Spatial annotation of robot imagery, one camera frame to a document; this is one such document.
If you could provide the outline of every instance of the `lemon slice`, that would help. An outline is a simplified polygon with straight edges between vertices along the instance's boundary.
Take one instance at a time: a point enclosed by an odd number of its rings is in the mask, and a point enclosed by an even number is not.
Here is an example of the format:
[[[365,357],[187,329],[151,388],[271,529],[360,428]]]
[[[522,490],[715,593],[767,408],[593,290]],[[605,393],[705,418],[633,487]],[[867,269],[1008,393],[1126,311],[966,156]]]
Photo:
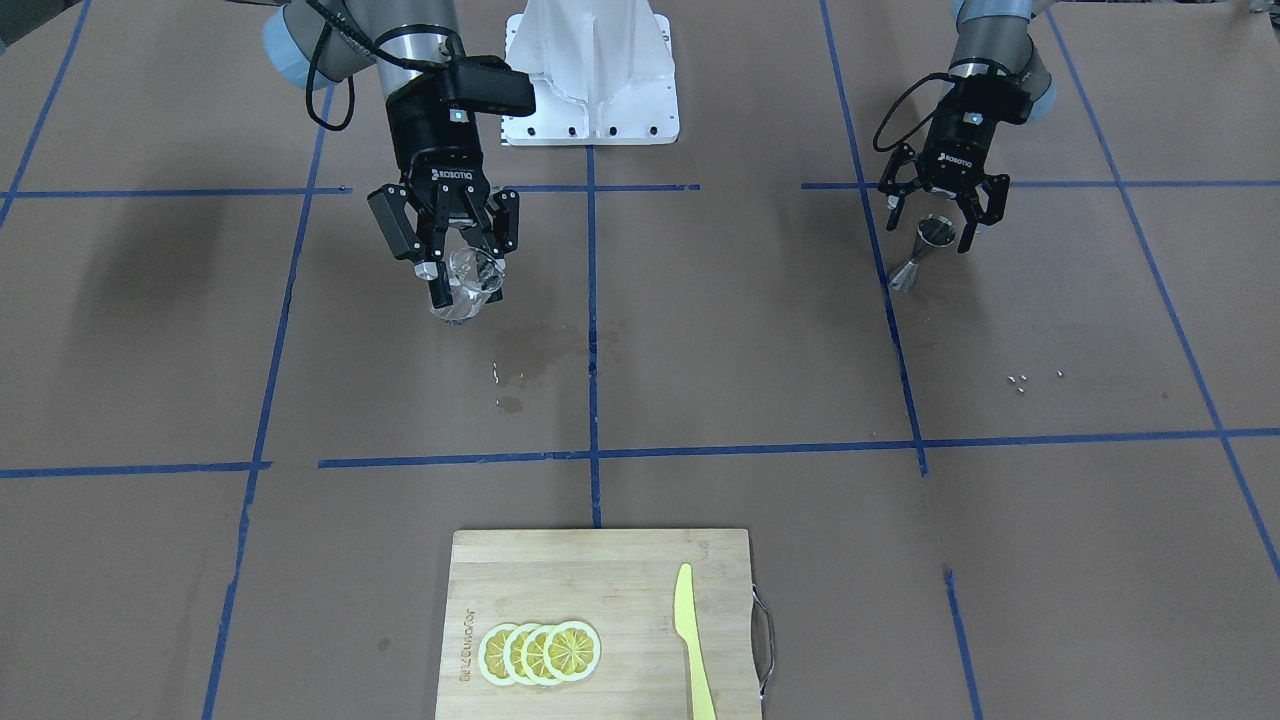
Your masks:
[[[547,669],[547,661],[543,656],[543,650],[547,647],[547,639],[556,628],[557,625],[539,626],[536,630],[529,633],[529,637],[525,638],[525,644],[521,648],[518,665],[520,674],[532,680],[536,685],[550,687],[561,684],[561,680],[556,679],[556,676]]]
[[[520,673],[520,661],[524,657],[525,641],[529,639],[529,634],[541,626],[541,623],[518,625],[511,630],[507,639],[502,643],[502,666],[507,671],[507,676],[521,685],[536,684]]]
[[[507,673],[507,666],[502,664],[502,650],[507,643],[507,635],[516,629],[515,623],[495,625],[485,633],[480,641],[480,674],[485,680],[495,685],[513,685],[516,680]]]
[[[586,679],[600,662],[600,635],[580,620],[561,623],[547,637],[543,662],[557,680],[573,683]]]

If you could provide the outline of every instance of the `clear glass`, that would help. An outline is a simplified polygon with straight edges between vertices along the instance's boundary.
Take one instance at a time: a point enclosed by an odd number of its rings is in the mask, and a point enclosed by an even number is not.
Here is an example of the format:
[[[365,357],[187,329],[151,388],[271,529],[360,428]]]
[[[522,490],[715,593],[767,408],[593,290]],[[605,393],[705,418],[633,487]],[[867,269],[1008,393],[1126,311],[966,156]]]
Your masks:
[[[465,325],[502,288],[506,273],[493,255],[475,247],[461,247],[451,252],[447,266],[453,305],[431,307],[431,313],[451,325]]]

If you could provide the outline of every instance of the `plastic knife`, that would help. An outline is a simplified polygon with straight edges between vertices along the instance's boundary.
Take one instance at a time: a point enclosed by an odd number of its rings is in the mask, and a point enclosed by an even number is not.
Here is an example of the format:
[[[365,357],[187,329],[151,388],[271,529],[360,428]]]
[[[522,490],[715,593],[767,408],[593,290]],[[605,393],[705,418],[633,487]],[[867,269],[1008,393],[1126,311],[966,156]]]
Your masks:
[[[689,685],[694,700],[694,720],[716,720],[712,689],[703,666],[703,646],[698,641],[698,611],[694,609],[694,566],[685,562],[676,575],[676,634],[689,648]]]

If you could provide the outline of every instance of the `black cable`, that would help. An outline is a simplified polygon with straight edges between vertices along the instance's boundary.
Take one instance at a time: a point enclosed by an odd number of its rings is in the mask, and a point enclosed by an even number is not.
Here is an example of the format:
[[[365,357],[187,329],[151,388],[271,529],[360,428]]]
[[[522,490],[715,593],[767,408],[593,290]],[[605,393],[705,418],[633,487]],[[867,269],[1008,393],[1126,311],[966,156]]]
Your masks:
[[[872,137],[872,147],[874,147],[877,152],[888,152],[888,151],[893,150],[895,147],[897,147],[899,145],[902,145],[913,135],[920,132],[920,128],[923,128],[925,124],[928,124],[929,120],[933,119],[933,115],[936,115],[937,111],[938,111],[937,108],[934,108],[932,113],[929,113],[928,115],[925,115],[924,119],[920,120],[919,124],[916,124],[914,128],[911,128],[911,132],[909,132],[909,133],[904,135],[902,137],[900,137],[897,140],[897,142],[895,142],[892,145],[888,145],[886,147],[881,147],[881,143],[879,143],[881,133],[884,132],[884,127],[888,126],[888,120],[893,117],[893,113],[897,111],[897,109],[902,105],[902,102],[906,102],[906,99],[910,97],[913,92],[915,92],[916,90],[919,90],[923,85],[925,85],[928,82],[932,82],[932,81],[936,81],[936,79],[945,79],[947,82],[955,83],[955,78],[951,77],[947,73],[931,73],[931,74],[924,76],[919,81],[916,81],[916,83],[913,85],[911,87],[906,88],[906,92],[904,92],[902,95],[900,95],[899,99],[893,101],[893,105],[890,106],[888,113],[884,113],[884,119],[881,120],[881,127],[876,128],[876,136]]]
[[[349,40],[366,55],[378,58],[379,60],[390,63],[397,68],[404,68],[406,70],[419,70],[426,72],[434,69],[431,64],[422,60],[408,60],[406,58],[397,58],[385,50],[374,46],[374,41],[369,38],[367,35],[358,26],[347,20],[338,13],[334,13],[329,8],[325,8],[320,0],[306,0],[307,5],[315,10],[321,18],[324,18],[326,27],[332,27],[338,31],[339,35]]]
[[[356,78],[347,78],[347,117],[338,124],[330,124],[316,114],[315,101],[312,94],[315,92],[316,72],[320,68],[320,56],[324,55],[324,49],[329,45],[329,36],[333,35],[333,26],[324,26],[320,31],[320,38],[316,41],[316,50],[311,54],[311,63],[307,65],[307,115],[320,127],[332,132],[342,132],[351,126],[351,119],[356,115]]]

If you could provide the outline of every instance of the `blue tape line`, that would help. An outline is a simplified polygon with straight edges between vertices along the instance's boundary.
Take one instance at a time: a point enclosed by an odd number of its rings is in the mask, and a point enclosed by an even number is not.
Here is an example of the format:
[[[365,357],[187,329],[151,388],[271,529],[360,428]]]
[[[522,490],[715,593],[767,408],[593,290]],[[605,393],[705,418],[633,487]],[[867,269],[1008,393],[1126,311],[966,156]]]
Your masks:
[[[508,184],[516,192],[586,192],[585,184]]]
[[[876,188],[873,182],[805,182],[800,190],[861,190]],[[1014,187],[1280,187],[1280,181],[1014,181]]]
[[[960,601],[956,600],[956,579],[947,568],[947,603],[951,606],[951,624],[956,629],[956,646],[960,648],[960,662],[964,665],[964,682],[969,688],[969,705],[973,706],[973,720],[982,720],[982,698],[978,696],[978,676],[973,671],[973,657],[969,655],[969,635],[964,632],[964,618],[960,616]]]
[[[876,187],[872,183],[863,182],[803,182],[800,183],[800,190],[861,190],[861,188]]]
[[[307,195],[305,187],[228,187],[196,190],[55,190],[20,191],[13,193],[22,200],[63,200],[95,197],[257,197]],[[317,187],[311,195],[351,195],[349,187]]]
[[[1271,561],[1271,570],[1275,573],[1276,579],[1280,580],[1280,553],[1276,553],[1275,542],[1271,541],[1271,533],[1267,532],[1267,524],[1262,519],[1257,501],[1253,500],[1253,491],[1249,489],[1249,482],[1244,478],[1244,470],[1240,468],[1240,461],[1235,456],[1235,448],[1231,447],[1231,441],[1228,439],[1226,433],[1222,433],[1221,443],[1222,451],[1226,452],[1226,461],[1231,464],[1231,473],[1235,474],[1235,484],[1239,486],[1240,496],[1244,497],[1244,505],[1249,509],[1249,516],[1253,518],[1253,527],[1257,528],[1258,537],[1262,538],[1262,547]]]
[[[1056,434],[1056,436],[1010,436],[1010,437],[984,437],[984,438],[941,438],[925,439],[928,448],[942,447],[1010,447],[1010,446],[1044,446],[1044,445],[1091,445],[1091,443],[1125,443],[1125,442],[1167,442],[1181,439],[1217,439],[1222,433],[1217,430],[1156,430],[1146,433],[1082,433],[1082,434]],[[1267,438],[1280,437],[1280,428],[1239,428],[1226,430],[1229,437],[1239,438]],[[723,446],[694,446],[694,447],[634,447],[617,450],[599,450],[596,456],[602,460],[635,459],[635,457],[703,457],[703,456],[733,456],[733,455],[803,455],[820,452],[869,452],[881,450],[915,450],[915,442],[910,439],[900,441],[869,441],[869,442],[818,442],[818,443],[780,443],[780,445],[723,445]],[[404,456],[404,457],[355,457],[320,460],[316,466],[323,470],[338,470],[351,468],[394,468],[416,465],[480,465],[499,462],[540,462],[554,460],[589,460],[590,450],[566,450],[556,452],[512,452],[494,455],[439,455],[439,456]]]
[[[599,336],[595,284],[595,146],[586,146],[586,307],[588,307],[588,377],[591,434],[591,527],[600,528],[600,388],[599,388]]]
[[[1280,428],[1245,428],[1239,430],[1226,430],[1226,437],[1280,437]]]
[[[548,460],[586,460],[588,450],[567,450],[559,452],[508,452],[500,455],[438,455],[419,457],[352,457],[321,460],[316,468],[321,470],[343,470],[352,468],[415,468],[425,465],[488,465],[498,462],[543,462]]]
[[[1106,442],[1153,442],[1170,439],[1216,439],[1217,430],[1169,430],[1152,433],[1096,433],[1061,436],[1014,436],[987,438],[927,439],[925,447],[1009,447],[1019,445],[1087,445]]]
[[[696,192],[703,186],[694,184],[598,184],[595,192]]]
[[[691,192],[703,188],[690,184],[512,184],[516,192]]]
[[[186,473],[246,473],[265,470],[270,462],[189,462],[175,465],[102,465],[97,468],[19,468],[0,470],[0,479],[108,478],[115,475],[182,475]]]
[[[1116,181],[1014,181],[1012,187],[1050,187],[1050,188],[1069,188],[1069,187],[1115,187]]]
[[[1123,181],[1125,187],[1280,187],[1280,181]]]
[[[915,397],[911,395],[911,379],[906,372],[906,354],[902,351],[902,338],[897,331],[897,316],[893,313],[893,299],[890,296],[888,274],[884,272],[884,260],[881,256],[879,232],[876,228],[876,215],[872,213],[872,200],[867,188],[867,176],[863,173],[863,160],[858,150],[858,135],[854,132],[854,118],[849,110],[849,96],[845,94],[845,74],[840,69],[840,54],[836,51],[836,37],[831,29],[831,13],[827,10],[827,0],[818,0],[822,8],[822,24],[827,31],[827,50],[831,53],[831,69],[836,74],[836,90],[840,94],[840,109],[845,115],[845,132],[849,135],[849,151],[854,158],[854,173],[858,176],[859,193],[863,197],[863,213],[867,215],[867,229],[870,232],[872,252],[876,256],[876,273],[879,275],[881,295],[884,299],[884,318],[888,322],[890,337],[893,340],[893,350],[897,352],[897,369],[902,380],[902,397],[906,401],[906,416],[911,421],[911,437],[915,439],[915,451],[920,462],[920,475],[929,474],[929,461],[924,454],[924,441],[920,437],[920,419],[915,413]]]
[[[1133,229],[1138,234],[1138,243],[1142,245],[1142,252],[1147,259],[1147,266],[1151,268],[1151,275],[1156,281],[1156,288],[1160,290],[1160,297],[1165,302],[1165,310],[1169,313],[1169,319],[1172,322],[1174,331],[1178,333],[1178,341],[1181,343],[1183,352],[1187,355],[1187,363],[1192,368],[1192,374],[1196,375],[1196,384],[1199,386],[1201,396],[1204,400],[1204,407],[1208,409],[1210,418],[1213,420],[1213,428],[1217,429],[1222,450],[1226,452],[1228,461],[1231,464],[1231,471],[1235,474],[1235,482],[1240,487],[1240,495],[1244,497],[1244,502],[1249,509],[1249,515],[1253,518],[1253,525],[1258,532],[1258,537],[1262,539],[1262,546],[1266,550],[1267,559],[1271,561],[1271,569],[1275,573],[1276,579],[1280,579],[1280,555],[1276,553],[1275,543],[1271,541],[1271,533],[1267,530],[1262,514],[1258,512],[1257,503],[1253,501],[1253,492],[1249,489],[1249,483],[1235,457],[1235,450],[1231,447],[1231,441],[1229,439],[1226,429],[1222,427],[1222,419],[1217,413],[1217,406],[1213,404],[1213,396],[1210,393],[1204,373],[1201,372],[1199,363],[1196,360],[1196,354],[1192,351],[1190,340],[1187,337],[1185,329],[1183,329],[1183,323],[1178,318],[1178,311],[1174,309],[1172,297],[1169,295],[1165,278],[1160,274],[1160,266],[1156,264],[1156,256],[1151,250],[1151,243],[1147,242],[1147,233],[1142,229],[1142,222],[1138,219],[1138,211],[1133,205],[1133,199],[1129,197],[1129,191],[1121,181],[1120,168],[1116,164],[1115,156],[1111,154],[1111,146],[1107,143],[1107,138],[1102,132],[1102,124],[1098,122],[1098,115],[1093,110],[1093,104],[1089,101],[1089,96],[1084,92],[1084,83],[1080,81],[1080,73],[1076,69],[1075,61],[1071,59],[1071,51],[1066,46],[1066,38],[1062,37],[1062,31],[1057,27],[1053,12],[1048,10],[1046,17],[1048,18],[1050,27],[1053,28],[1053,37],[1057,38],[1057,44],[1062,49],[1062,56],[1066,60],[1068,70],[1070,70],[1071,79],[1075,82],[1075,88],[1080,92],[1080,100],[1084,102],[1084,110],[1089,115],[1089,122],[1093,123],[1093,132],[1098,136],[1098,143],[1102,146],[1102,154],[1106,156],[1107,165],[1111,167],[1111,174],[1115,177],[1116,184],[1120,188],[1120,196],[1124,199],[1125,209],[1129,211],[1129,222],[1133,223]]]
[[[705,457],[731,455],[804,455],[817,452],[865,452],[870,450],[915,450],[915,442],[815,442],[804,445],[724,445],[705,447],[640,447],[631,450],[602,450],[600,457]]]
[[[22,152],[22,160],[18,161],[18,172],[13,176],[13,182],[9,183],[9,195],[4,200],[4,205],[0,205],[0,227],[4,227],[5,219],[9,218],[9,210],[13,208],[14,197],[18,188],[22,187],[22,178],[27,174],[27,165],[31,164],[31,156],[36,152],[36,143],[40,142],[40,133],[45,131],[45,123],[49,120],[49,113],[54,109],[54,100],[58,99],[58,91],[63,86],[63,78],[67,77],[67,68],[72,64],[72,58],[76,56],[76,46],[79,45],[81,32],[84,29],[84,19],[88,18],[88,9],[93,6],[93,0],[84,0],[81,8],[79,18],[76,19],[76,29],[72,31],[72,38],[67,44],[67,54],[63,55],[63,63],[58,65],[58,74],[54,76],[54,85],[49,88],[49,95],[45,97],[45,105],[40,109],[40,115],[36,118],[36,127],[31,131],[31,137],[27,138],[27,149]]]
[[[333,88],[325,92],[324,109],[321,117],[328,118],[333,105]],[[253,442],[253,461],[262,460],[262,448],[266,445],[266,428],[271,421],[271,402],[275,400],[275,382],[280,372],[280,357],[284,355],[284,337],[289,328],[289,305],[293,302],[293,283],[298,277],[298,259],[302,256],[302,242],[307,234],[307,220],[311,214],[312,192],[316,187],[316,177],[320,174],[320,155],[324,152],[324,128],[316,129],[315,150],[311,154],[311,173],[307,176],[307,192],[302,200],[302,213],[298,217],[298,232],[293,240],[293,256],[289,259],[289,275],[284,284],[284,301],[280,305],[280,320],[275,329],[275,346],[271,351],[271,369],[266,377],[266,389],[262,393],[262,411],[257,423],[257,438]],[[205,707],[201,720],[212,720],[214,703],[218,700],[218,684],[223,673],[223,657],[227,652],[227,637],[232,625],[232,611],[236,607],[236,591],[239,587],[241,569],[244,561],[244,546],[248,541],[248,509],[253,505],[253,496],[257,492],[259,470],[248,474],[244,483],[244,502],[241,505],[239,530],[236,539],[236,571],[232,582],[227,585],[227,594],[223,598],[223,615],[218,624],[218,642],[214,646],[214,661],[209,669],[209,687],[205,691]]]

